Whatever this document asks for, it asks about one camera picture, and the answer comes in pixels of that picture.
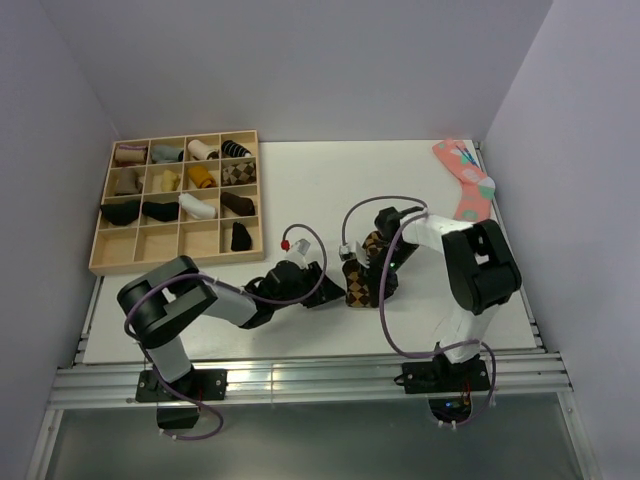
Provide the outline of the brown argyle sock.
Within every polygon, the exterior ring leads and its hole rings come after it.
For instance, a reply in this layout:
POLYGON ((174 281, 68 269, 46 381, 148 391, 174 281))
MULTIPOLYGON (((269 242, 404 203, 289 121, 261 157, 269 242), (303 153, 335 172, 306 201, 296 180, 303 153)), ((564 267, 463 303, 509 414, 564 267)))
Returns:
MULTIPOLYGON (((388 243, 379 231, 372 231, 362 246, 369 259, 375 259, 388 243)), ((366 269, 357 260, 343 263, 342 272, 346 281, 346 305, 350 308, 376 308, 377 302, 367 283, 366 269)))

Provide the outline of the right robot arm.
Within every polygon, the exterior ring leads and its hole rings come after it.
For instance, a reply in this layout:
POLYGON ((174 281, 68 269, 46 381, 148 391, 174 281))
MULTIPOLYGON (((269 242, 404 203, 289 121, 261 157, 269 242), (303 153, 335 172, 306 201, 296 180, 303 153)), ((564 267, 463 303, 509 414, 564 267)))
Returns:
POLYGON ((375 226, 388 246, 378 262, 378 310, 392 349, 408 358, 400 384, 408 393, 438 393, 468 388, 487 390, 493 381, 480 358, 482 340, 499 307, 521 288, 522 277, 497 222, 477 223, 430 214, 420 207, 383 209, 375 226), (392 340, 384 300, 387 280, 420 247, 442 255, 454 300, 445 336, 432 352, 403 352, 392 340))

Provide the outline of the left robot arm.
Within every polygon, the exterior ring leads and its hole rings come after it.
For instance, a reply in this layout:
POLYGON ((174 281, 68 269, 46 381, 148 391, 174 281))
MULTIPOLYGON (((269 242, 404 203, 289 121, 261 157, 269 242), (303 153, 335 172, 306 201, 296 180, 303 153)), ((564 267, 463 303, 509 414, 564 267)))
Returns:
POLYGON ((266 275, 237 288, 206 276, 191 257, 181 255, 126 284, 117 302, 126 315, 126 333, 159 374, 159 388, 172 399, 183 399, 193 391, 195 375, 180 335, 198 317, 251 330, 289 305, 311 309, 345 295, 317 262, 281 260, 266 275))

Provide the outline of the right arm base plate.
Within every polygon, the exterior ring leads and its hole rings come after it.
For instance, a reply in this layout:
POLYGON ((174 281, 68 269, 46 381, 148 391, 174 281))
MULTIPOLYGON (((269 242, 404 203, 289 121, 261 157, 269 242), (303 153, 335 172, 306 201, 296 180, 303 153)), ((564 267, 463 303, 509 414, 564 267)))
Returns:
POLYGON ((478 355, 457 364, 444 355, 431 361, 403 363, 394 383, 408 395, 446 394, 429 398, 429 408, 438 421, 450 424, 466 421, 472 415, 471 394, 488 392, 491 385, 486 363, 478 355))

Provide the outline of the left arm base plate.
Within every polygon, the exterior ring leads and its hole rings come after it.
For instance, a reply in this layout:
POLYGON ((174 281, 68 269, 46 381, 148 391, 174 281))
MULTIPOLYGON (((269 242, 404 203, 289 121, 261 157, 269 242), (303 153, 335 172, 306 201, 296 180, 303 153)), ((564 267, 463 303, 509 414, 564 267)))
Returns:
POLYGON ((143 370, 139 375, 135 401, 157 404, 158 427, 181 432, 192 429, 196 425, 200 419, 201 408, 199 406, 161 407, 160 403, 182 401, 182 398, 176 396, 172 390, 203 402, 223 400, 226 387, 227 371, 225 369, 193 369, 183 378, 169 383, 169 389, 160 382, 152 370, 143 370))

